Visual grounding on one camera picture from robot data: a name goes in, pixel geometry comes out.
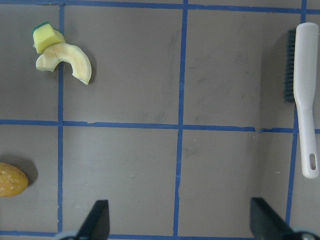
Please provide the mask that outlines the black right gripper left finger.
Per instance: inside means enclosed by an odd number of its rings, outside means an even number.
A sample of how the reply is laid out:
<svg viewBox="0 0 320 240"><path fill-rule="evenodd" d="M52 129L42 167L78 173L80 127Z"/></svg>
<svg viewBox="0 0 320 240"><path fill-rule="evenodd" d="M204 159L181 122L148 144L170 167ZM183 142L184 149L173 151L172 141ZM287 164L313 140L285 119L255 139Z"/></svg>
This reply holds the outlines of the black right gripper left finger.
<svg viewBox="0 0 320 240"><path fill-rule="evenodd" d="M107 240L110 234L110 215L108 200L97 200L82 226L76 240Z"/></svg>

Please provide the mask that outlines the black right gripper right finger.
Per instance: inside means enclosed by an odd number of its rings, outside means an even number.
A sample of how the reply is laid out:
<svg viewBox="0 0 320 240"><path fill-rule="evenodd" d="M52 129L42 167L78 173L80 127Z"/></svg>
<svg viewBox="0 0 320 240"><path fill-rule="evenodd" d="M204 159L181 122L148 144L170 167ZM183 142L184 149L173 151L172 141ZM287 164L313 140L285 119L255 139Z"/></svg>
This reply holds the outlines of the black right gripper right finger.
<svg viewBox="0 0 320 240"><path fill-rule="evenodd" d="M295 232L261 197L250 200L250 230L256 240L294 240Z"/></svg>

